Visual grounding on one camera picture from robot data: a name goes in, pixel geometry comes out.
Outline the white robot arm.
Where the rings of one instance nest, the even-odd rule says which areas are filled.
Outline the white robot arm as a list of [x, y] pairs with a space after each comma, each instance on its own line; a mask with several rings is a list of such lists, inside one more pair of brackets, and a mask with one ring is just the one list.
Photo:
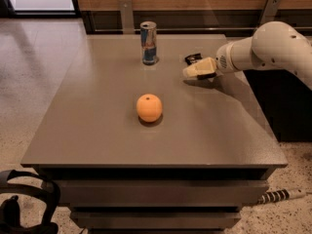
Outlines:
[[253, 34], [229, 42], [214, 58], [202, 58], [183, 69], [186, 78], [245, 70], [287, 70], [312, 89], [312, 46], [290, 25], [270, 21]]

